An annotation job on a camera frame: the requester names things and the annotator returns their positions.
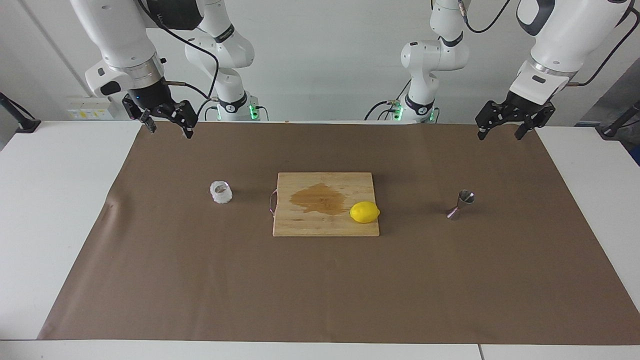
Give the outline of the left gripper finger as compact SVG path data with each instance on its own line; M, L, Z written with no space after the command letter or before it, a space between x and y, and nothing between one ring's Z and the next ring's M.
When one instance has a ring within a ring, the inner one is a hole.
M531 130L544 127L555 111L556 108L553 103L547 102L542 109L534 114L523 113L520 117L522 120L521 125L519 125L518 129L514 133L515 139L517 139L517 141L521 141L521 139L523 139L523 137L525 137L525 135Z
M497 103L496 101L488 100L483 105L475 117L475 122L478 127L477 137L480 141L484 141L491 129L508 122L505 116L507 107L508 103L506 101Z

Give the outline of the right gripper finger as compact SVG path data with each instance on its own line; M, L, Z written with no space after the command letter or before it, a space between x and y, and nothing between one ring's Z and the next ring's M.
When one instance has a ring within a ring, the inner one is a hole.
M160 105L160 117L178 125L186 139L194 136L194 128L198 123L198 115L190 101L171 102Z
M141 109L130 96L123 96L122 106L131 120L139 121L150 133L155 133L157 125L151 117L150 109Z

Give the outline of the steel jigger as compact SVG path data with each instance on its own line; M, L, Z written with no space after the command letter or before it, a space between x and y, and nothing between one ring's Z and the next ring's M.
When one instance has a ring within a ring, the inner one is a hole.
M462 189L457 196L455 206L446 212L446 218L455 221L460 218L462 210L472 205L475 201L475 194L468 189Z

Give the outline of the small white ribbed cup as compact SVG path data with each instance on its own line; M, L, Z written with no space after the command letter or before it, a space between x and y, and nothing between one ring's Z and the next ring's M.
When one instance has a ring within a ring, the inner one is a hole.
M233 191L228 182L217 180L210 184L209 192L217 204L227 204L233 199Z

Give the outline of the black clamp stand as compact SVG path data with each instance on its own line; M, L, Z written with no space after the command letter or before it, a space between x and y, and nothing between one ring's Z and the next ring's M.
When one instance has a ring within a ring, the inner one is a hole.
M0 91L0 106L2 106L18 123L16 133L33 133L41 125L25 107L12 100Z
M624 110L619 116L610 122L605 122L595 127L596 132L606 141L619 139L621 130L630 130L633 126L640 125L640 99Z

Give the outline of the grey cabinet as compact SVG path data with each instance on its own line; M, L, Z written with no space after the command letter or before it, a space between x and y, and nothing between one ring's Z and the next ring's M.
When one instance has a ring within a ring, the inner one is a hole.
M574 127L608 126L640 100L640 58L586 112Z

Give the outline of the yellow lemon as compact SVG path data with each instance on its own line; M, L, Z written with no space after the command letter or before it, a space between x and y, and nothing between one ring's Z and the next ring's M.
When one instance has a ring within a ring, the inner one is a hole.
M370 201L355 203L349 210L350 218L360 224L373 223L378 219L380 214L381 210L374 202Z

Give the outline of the brown paper table mat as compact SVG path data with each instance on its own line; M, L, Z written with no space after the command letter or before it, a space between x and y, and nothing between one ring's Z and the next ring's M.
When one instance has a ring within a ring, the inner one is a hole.
M514 131L141 129L38 337L640 345L640 312L549 153ZM311 172L372 173L380 235L274 237L278 173ZM474 203L447 219L464 189Z

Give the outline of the wooden cutting board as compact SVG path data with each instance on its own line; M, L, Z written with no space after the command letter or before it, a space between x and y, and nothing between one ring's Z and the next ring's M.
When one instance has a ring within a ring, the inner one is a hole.
M377 237L378 221L359 223L350 209L376 202L370 172L279 172L270 198L274 237Z

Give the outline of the white wall socket box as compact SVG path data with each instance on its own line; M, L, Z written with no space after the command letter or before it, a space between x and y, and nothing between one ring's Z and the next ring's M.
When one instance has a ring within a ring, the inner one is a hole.
M68 97L66 111L74 121L113 121L116 106L112 98L107 97Z

